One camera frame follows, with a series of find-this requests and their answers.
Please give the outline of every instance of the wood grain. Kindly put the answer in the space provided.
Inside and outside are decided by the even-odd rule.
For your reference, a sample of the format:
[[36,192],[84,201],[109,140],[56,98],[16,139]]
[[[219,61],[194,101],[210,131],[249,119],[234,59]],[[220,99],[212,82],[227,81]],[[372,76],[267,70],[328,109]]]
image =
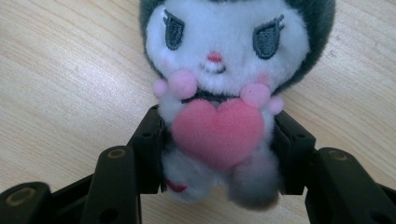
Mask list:
[[[396,3],[339,0],[317,66],[285,91],[285,110],[317,139],[396,189]],[[0,1],[0,191],[29,181],[60,189],[124,145],[156,78],[143,54],[138,0]],[[308,223],[304,196],[257,213],[223,189],[197,204],[143,197],[146,223]]]

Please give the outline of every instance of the embroidered eye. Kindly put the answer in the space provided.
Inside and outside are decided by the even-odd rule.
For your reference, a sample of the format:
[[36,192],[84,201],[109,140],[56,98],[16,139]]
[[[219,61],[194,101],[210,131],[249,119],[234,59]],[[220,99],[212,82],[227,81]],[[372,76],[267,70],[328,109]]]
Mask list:
[[283,18],[284,16],[281,15],[279,18],[254,29],[253,48],[259,58],[268,60],[276,54],[279,46],[280,31],[284,27],[280,25]]
[[176,50],[181,45],[183,38],[184,22],[165,10],[166,18],[163,21],[166,25],[165,42],[170,50]]

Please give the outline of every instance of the stuffed animal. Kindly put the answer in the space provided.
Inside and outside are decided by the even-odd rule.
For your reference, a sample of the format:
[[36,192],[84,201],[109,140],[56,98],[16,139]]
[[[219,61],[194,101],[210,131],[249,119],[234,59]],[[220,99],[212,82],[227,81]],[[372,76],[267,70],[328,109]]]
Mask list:
[[160,79],[159,113],[172,136],[165,182],[184,202],[214,186],[260,210],[282,186],[271,150],[277,95],[318,60],[333,0],[141,0],[145,50]]

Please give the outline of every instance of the white fur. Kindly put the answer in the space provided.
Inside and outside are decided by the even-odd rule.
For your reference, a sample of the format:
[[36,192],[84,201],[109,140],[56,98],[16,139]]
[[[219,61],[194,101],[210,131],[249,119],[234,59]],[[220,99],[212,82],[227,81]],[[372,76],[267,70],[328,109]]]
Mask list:
[[[170,50],[165,42],[165,10],[185,23],[182,43]],[[281,25],[278,50],[269,60],[260,59],[253,48],[255,28],[278,19]],[[292,77],[309,51],[304,22],[283,0],[213,3],[207,0],[166,0],[155,8],[147,27],[147,53],[155,67],[169,78],[180,69],[195,74],[198,87],[215,94],[239,95],[248,83],[266,75],[270,91]],[[210,52],[221,55],[221,63],[207,59]],[[172,92],[160,100],[160,115],[169,127],[184,108]],[[174,193],[185,202],[205,197],[217,182],[224,183],[231,201],[249,209],[267,208],[277,198],[280,177],[277,159],[269,149],[274,114],[267,106],[262,143],[240,164],[220,173],[188,158],[170,143],[163,153],[164,175],[174,184],[187,184]]]

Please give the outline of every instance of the pink heart plush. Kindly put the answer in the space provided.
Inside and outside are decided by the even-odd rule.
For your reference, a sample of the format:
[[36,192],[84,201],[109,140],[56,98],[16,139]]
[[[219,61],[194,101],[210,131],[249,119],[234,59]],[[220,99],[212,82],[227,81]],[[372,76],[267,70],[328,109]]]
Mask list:
[[205,100],[190,102],[174,120],[171,132],[188,156],[225,171],[245,159],[262,140],[262,114],[240,99],[218,108]]

